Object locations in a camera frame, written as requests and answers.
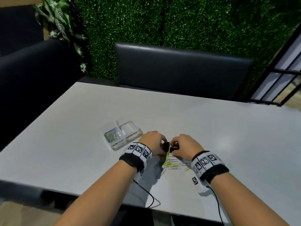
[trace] black cable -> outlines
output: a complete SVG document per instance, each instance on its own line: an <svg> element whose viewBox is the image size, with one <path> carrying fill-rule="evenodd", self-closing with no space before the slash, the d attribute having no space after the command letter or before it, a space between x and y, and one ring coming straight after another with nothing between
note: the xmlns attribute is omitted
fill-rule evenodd
<svg viewBox="0 0 301 226"><path fill-rule="evenodd" d="M155 201L155 199L154 199L154 197L153 197L153 195L151 195L151 193L150 192L148 192L145 188L143 188L140 184L138 184L138 182L136 182L134 179L133 179L133 181L138 185L138 186L140 186L140 188L141 189L143 189L145 192L147 192L151 197L152 197L152 199L153 199L153 202Z"/></svg>
<svg viewBox="0 0 301 226"><path fill-rule="evenodd" d="M217 201L217 207L218 207L218 209L219 209L219 216L220 216L220 218L221 218L221 221L222 221L223 226L225 226L225 225L224 225L224 222L223 222L223 219L222 219L222 216L221 216L221 211L220 211L220 208L219 208L219 200L217 199L217 196L216 196L215 192L213 191L213 189L212 189L210 186L206 186L206 187L209 188L209 189L211 189L212 192L213 192L214 195L215 195L215 198L216 198L216 201Z"/></svg>

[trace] green hedge wall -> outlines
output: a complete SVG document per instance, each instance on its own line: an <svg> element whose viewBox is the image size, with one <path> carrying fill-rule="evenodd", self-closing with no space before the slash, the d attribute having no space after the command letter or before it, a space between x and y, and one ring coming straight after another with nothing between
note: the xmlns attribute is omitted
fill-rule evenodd
<svg viewBox="0 0 301 226"><path fill-rule="evenodd" d="M74 0L89 37L89 76L117 79L114 42L254 59L249 90L301 22L300 0Z"/></svg>

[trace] person's right hand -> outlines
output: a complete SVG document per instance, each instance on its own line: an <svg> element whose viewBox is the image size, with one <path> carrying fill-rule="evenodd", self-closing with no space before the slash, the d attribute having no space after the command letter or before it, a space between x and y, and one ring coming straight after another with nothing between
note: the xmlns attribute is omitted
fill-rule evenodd
<svg viewBox="0 0 301 226"><path fill-rule="evenodd" d="M192 161L192 158L199 152L204 151L203 147L195 141L191 136L181 134L174 137L171 146L178 142L179 149L172 152L173 156L180 156L185 160Z"/></svg>

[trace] white table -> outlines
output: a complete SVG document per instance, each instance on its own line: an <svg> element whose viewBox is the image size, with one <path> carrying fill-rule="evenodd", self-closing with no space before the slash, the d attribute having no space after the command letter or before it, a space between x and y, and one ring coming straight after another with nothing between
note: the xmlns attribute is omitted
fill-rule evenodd
<svg viewBox="0 0 301 226"><path fill-rule="evenodd" d="M290 225L300 224L301 114L294 109L75 83L0 153L0 179L82 194L122 154L100 133L118 117L168 140L191 135ZM214 196L196 192L192 171L167 170L156 179L157 161L140 181L161 202L154 209L220 221ZM124 203L151 201L133 184Z"/></svg>

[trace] clear plastic box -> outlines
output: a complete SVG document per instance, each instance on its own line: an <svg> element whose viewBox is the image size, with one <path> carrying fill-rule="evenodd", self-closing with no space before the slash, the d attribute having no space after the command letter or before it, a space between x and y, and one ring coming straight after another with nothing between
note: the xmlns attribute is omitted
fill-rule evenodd
<svg viewBox="0 0 301 226"><path fill-rule="evenodd" d="M102 126L101 132L108 147L114 151L119 150L143 134L133 121L124 122L123 119L116 119Z"/></svg>

